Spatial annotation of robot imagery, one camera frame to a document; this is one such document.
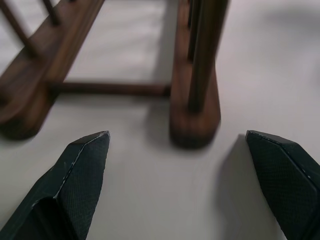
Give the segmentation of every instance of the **dark brown wood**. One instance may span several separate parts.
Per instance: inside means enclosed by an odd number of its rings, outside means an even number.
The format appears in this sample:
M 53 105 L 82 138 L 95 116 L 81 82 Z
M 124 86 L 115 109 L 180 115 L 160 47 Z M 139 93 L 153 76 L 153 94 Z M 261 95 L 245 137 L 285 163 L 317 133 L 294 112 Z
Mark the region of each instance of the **dark brown wood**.
M 0 107 L 0 131 L 7 137 L 24 139 L 39 131 L 52 105 L 46 81 L 65 79 L 103 3 L 61 0 L 54 7 L 61 25 L 53 27 L 47 17 L 30 37 L 43 57 L 26 58 L 21 51 L 2 74 L 0 94 L 9 101 Z
M 190 27 L 191 27 L 191 21 L 192 21 L 192 11 L 193 11 L 192 5 L 193 5 L 193 0 L 189 0 L 188 3 L 189 3 L 189 5 L 190 5 L 190 8 L 189 8 L 189 16 L 188 16 L 188 28 L 190 28 Z
M 190 30 L 191 32 L 190 32 L 190 41 L 189 41 L 189 50 L 188 50 L 188 59 L 190 61 L 193 61 L 195 57 L 201 2 L 202 0 L 194 0 L 193 4 L 190 5 L 190 8 L 192 7 L 192 12 L 193 12 L 192 19 L 191 19 L 191 30 Z
M 169 97 L 171 90 L 170 85 L 94 82 L 48 82 L 48 88 L 58 94 L 110 94 L 144 97 Z
M 188 61 L 190 34 L 188 3 L 179 1 L 170 96 L 170 137 L 178 146 L 201 148 L 213 138 L 221 119 L 215 67 L 212 68 L 202 112 L 188 111 L 192 64 Z
M 40 53 L 37 50 L 35 44 L 32 40 L 28 39 L 25 31 L 22 29 L 21 25 L 18 22 L 18 18 L 11 11 L 5 0 L 0 0 L 0 9 L 5 16 L 8 23 L 11 25 L 20 41 L 24 44 L 24 48 L 30 57 L 39 57 Z
M 49 17 L 51 19 L 52 24 L 55 26 L 60 25 L 61 24 L 60 18 L 58 16 L 58 13 L 54 9 L 51 1 L 50 0 L 42 0 L 42 1 L 43 1 L 43 4 L 44 4 L 46 10 L 49 13 Z
M 191 112 L 204 108 L 227 6 L 228 0 L 202 0 L 188 100 Z

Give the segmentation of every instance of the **wooden rung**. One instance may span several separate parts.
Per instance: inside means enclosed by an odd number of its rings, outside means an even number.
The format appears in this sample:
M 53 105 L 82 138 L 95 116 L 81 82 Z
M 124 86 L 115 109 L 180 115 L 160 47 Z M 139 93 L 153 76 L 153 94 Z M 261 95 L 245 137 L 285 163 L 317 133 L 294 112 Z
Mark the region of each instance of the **wooden rung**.
M 203 110 L 212 75 L 228 0 L 202 0 L 196 39 L 188 109 Z
M 61 24 L 60 18 L 58 17 L 57 11 L 53 7 L 51 1 L 50 0 L 42 0 L 42 1 L 44 3 L 46 10 L 49 13 L 49 17 L 50 17 L 52 24 L 53 25 L 60 25 Z
M 113 84 L 89 82 L 48 82 L 54 93 L 110 94 L 143 97 L 169 97 L 171 86 L 165 84 Z
M 31 42 L 30 39 L 28 39 L 24 30 L 21 28 L 17 18 L 10 10 L 5 0 L 0 0 L 0 9 L 2 10 L 3 15 L 5 16 L 15 33 L 18 35 L 20 41 L 24 44 L 24 47 L 30 57 L 39 57 L 40 53 L 38 52 L 36 46 Z

